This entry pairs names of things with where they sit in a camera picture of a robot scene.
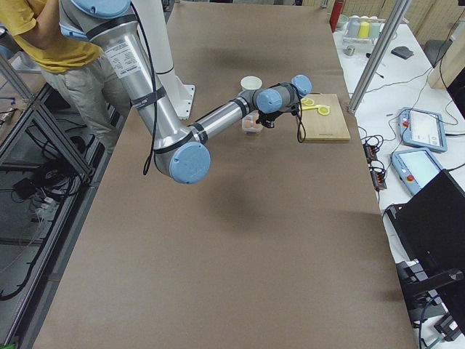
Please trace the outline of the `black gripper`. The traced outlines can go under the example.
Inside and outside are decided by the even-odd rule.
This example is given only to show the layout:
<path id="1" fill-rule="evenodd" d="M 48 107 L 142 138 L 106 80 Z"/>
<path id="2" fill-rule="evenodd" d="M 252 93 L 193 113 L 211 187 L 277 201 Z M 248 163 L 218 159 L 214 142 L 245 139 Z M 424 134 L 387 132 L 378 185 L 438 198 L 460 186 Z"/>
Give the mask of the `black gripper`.
<path id="1" fill-rule="evenodd" d="M 288 113 L 289 111 L 289 108 L 269 113 L 259 110 L 259 117 L 255 121 L 255 124 L 260 124 L 261 127 L 264 128 L 273 129 L 275 127 L 275 120 L 282 114 Z"/>

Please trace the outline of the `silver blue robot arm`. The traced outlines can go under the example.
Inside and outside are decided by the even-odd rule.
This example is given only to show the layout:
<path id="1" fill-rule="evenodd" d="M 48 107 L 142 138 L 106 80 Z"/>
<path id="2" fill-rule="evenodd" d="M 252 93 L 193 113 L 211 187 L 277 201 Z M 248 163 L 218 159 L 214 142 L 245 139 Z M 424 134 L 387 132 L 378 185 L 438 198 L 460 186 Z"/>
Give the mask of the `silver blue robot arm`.
<path id="1" fill-rule="evenodd" d="M 102 48 L 152 135 L 148 161 L 182 184 L 208 173 L 211 157 L 205 144 L 236 121 L 258 111 L 258 122 L 272 128 L 282 113 L 299 113 L 312 89 L 309 78 L 239 95 L 191 125 L 184 125 L 195 87 L 184 85 L 174 72 L 160 1 L 60 1 L 60 29 L 72 39 Z"/>

